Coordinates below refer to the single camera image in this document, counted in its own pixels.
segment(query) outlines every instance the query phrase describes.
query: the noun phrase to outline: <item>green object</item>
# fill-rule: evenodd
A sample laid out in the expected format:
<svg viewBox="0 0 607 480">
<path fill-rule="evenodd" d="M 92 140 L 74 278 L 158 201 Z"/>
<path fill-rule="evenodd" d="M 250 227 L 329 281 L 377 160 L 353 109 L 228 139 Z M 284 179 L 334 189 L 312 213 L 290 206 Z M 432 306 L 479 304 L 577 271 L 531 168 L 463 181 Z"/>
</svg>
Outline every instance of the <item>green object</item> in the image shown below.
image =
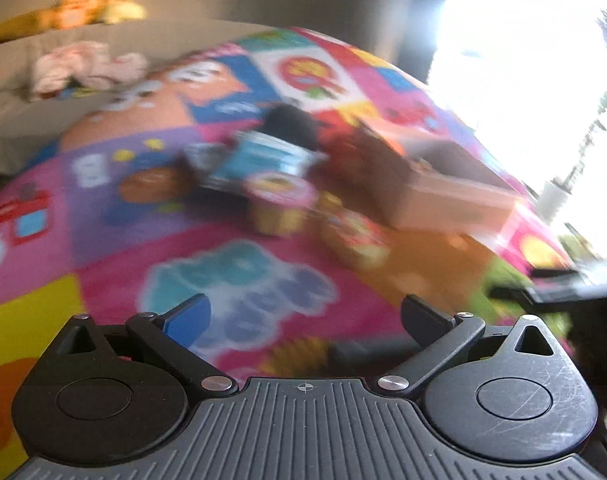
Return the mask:
<svg viewBox="0 0 607 480">
<path fill-rule="evenodd" d="M 487 292 L 494 285 L 528 285 L 529 283 L 532 281 L 525 274 L 495 256 L 481 279 L 479 288 L 471 294 L 467 308 L 488 324 L 512 324 L 524 314 L 524 310 L 513 301 L 491 300 Z M 566 338 L 571 327 L 570 317 L 567 314 L 563 312 L 546 314 L 542 319 L 557 339 Z"/>
<path fill-rule="evenodd" d="M 305 94 L 310 99 L 324 99 L 328 97 L 328 92 L 318 86 L 309 89 Z"/>
</svg>

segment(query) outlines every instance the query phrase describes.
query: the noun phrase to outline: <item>metal screw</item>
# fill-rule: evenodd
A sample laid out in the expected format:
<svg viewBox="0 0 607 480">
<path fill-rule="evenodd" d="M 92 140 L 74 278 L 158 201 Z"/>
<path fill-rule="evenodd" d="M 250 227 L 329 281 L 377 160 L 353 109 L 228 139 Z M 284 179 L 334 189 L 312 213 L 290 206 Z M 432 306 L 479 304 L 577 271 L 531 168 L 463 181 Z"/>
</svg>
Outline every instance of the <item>metal screw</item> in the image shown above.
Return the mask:
<svg viewBox="0 0 607 480">
<path fill-rule="evenodd" d="M 232 380 L 223 375 L 213 375 L 201 381 L 201 386 L 211 392 L 224 392 L 232 388 Z"/>
<path fill-rule="evenodd" d="M 384 375 L 383 377 L 379 377 L 377 384 L 381 389 L 390 390 L 391 392 L 405 390 L 410 386 L 408 380 L 399 375 Z"/>
</svg>

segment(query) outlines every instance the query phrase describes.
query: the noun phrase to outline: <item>plush toy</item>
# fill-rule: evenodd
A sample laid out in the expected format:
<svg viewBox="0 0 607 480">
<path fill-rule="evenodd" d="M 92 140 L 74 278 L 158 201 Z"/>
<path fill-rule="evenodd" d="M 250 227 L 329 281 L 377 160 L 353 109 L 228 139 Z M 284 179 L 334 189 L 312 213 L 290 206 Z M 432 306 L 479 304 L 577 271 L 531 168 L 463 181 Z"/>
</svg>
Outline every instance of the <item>plush toy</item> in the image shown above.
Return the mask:
<svg viewBox="0 0 607 480">
<path fill-rule="evenodd" d="M 92 91 L 108 90 L 118 83 L 142 79 L 147 67 L 146 58 L 136 52 L 112 59 L 105 43 L 67 44 L 40 57 L 33 65 L 30 100 L 82 97 Z"/>
<path fill-rule="evenodd" d="M 34 10 L 0 23 L 0 43 L 51 28 L 73 28 L 100 22 L 112 24 L 145 17 L 146 9 L 132 0 L 59 0 L 49 9 Z"/>
</svg>

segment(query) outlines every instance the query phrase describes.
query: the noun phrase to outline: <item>cardboard box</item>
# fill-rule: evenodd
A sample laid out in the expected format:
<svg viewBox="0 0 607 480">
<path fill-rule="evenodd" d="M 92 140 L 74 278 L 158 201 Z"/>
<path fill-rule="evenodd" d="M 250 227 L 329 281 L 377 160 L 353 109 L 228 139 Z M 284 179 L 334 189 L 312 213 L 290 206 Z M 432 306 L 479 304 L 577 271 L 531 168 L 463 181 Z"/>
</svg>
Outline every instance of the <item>cardboard box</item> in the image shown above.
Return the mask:
<svg viewBox="0 0 607 480">
<path fill-rule="evenodd" d="M 509 184 L 452 140 L 382 122 L 364 120 L 360 142 L 367 186 L 392 227 L 501 231 L 519 198 Z M 435 171 L 413 168 L 410 161 L 420 158 Z"/>
</svg>

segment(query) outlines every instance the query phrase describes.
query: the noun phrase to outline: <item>yellow plush toy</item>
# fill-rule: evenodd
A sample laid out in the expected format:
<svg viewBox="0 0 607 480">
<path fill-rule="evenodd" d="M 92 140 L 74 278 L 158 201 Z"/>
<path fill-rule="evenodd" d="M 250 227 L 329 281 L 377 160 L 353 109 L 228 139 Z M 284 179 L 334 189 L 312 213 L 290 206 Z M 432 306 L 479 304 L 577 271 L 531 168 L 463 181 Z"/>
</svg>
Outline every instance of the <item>yellow plush toy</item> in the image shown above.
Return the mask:
<svg viewBox="0 0 607 480">
<path fill-rule="evenodd" d="M 142 20 L 146 9 L 132 0 L 60 0 L 50 9 L 34 10 L 0 23 L 0 43 L 40 34 L 50 28 L 73 28 L 89 23 Z"/>
</svg>

